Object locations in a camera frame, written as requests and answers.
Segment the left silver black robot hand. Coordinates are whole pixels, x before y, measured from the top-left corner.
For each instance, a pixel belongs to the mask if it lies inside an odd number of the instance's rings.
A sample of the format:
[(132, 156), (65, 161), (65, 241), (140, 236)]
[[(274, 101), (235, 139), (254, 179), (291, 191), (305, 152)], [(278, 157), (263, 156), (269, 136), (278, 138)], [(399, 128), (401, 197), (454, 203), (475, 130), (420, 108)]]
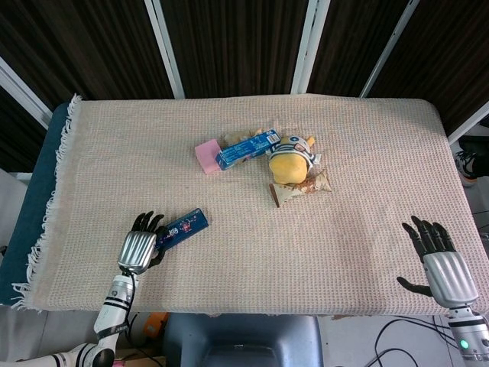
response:
[(169, 234), (169, 229), (160, 224), (163, 218), (164, 214), (154, 215), (153, 211), (137, 216), (118, 256), (123, 275), (140, 275), (161, 263), (166, 252), (163, 239)]

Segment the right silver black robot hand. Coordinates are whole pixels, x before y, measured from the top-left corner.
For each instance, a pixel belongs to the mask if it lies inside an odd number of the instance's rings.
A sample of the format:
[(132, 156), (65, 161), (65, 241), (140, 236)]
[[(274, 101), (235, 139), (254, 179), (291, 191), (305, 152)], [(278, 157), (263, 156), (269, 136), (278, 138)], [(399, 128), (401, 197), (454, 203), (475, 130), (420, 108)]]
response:
[(417, 216), (411, 220), (411, 225), (404, 222), (402, 227), (413, 243), (428, 284), (413, 284), (401, 276), (397, 282), (414, 294), (433, 298), (445, 309), (470, 307), (479, 298), (478, 290), (448, 231), (438, 222)]

